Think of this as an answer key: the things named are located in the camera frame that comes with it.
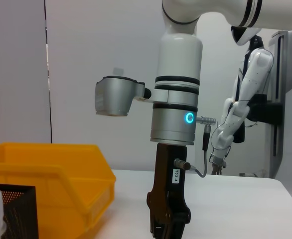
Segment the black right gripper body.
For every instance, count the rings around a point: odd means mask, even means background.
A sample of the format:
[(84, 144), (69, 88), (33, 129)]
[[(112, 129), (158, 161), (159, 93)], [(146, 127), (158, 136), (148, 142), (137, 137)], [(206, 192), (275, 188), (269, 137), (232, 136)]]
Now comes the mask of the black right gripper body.
[(154, 183), (147, 195), (152, 220), (159, 224), (190, 222), (191, 213), (184, 198), (185, 171), (175, 167), (176, 159), (186, 160), (187, 147), (157, 145)]

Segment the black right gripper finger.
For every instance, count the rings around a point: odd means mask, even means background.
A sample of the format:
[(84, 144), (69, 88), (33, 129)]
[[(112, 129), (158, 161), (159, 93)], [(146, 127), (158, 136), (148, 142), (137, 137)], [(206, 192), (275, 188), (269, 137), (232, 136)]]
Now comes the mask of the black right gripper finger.
[(154, 239), (169, 238), (169, 224), (159, 223), (155, 218), (150, 219), (150, 232)]
[(185, 225), (188, 224), (189, 221), (187, 218), (175, 218), (172, 220), (170, 224), (170, 239), (181, 239)]

